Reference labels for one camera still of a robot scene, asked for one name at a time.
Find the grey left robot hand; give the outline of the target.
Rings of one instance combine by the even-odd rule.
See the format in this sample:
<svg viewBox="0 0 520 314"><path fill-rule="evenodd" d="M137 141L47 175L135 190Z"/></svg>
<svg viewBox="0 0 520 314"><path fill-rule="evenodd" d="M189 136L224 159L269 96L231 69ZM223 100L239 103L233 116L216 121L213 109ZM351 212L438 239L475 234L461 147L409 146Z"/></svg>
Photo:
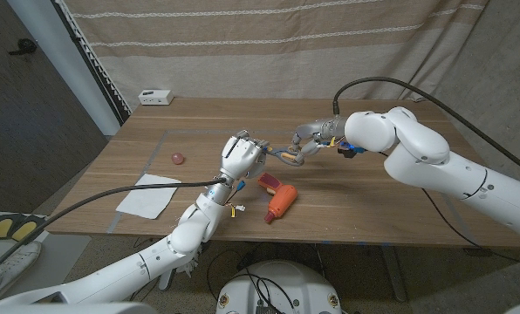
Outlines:
<svg viewBox="0 0 520 314"><path fill-rule="evenodd" d="M232 180L254 178L265 168L267 140L254 139L247 130L229 138L221 152L220 172Z"/></svg>

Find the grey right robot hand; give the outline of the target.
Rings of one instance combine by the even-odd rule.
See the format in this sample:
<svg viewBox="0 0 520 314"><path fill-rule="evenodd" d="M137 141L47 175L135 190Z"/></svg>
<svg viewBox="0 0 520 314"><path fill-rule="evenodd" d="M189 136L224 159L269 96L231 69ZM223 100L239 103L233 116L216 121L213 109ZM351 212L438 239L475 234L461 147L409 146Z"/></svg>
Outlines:
<svg viewBox="0 0 520 314"><path fill-rule="evenodd" d="M304 156L314 155L322 142L344 137L345 124L346 118L327 118L299 125L291 139L291 151Z"/></svg>

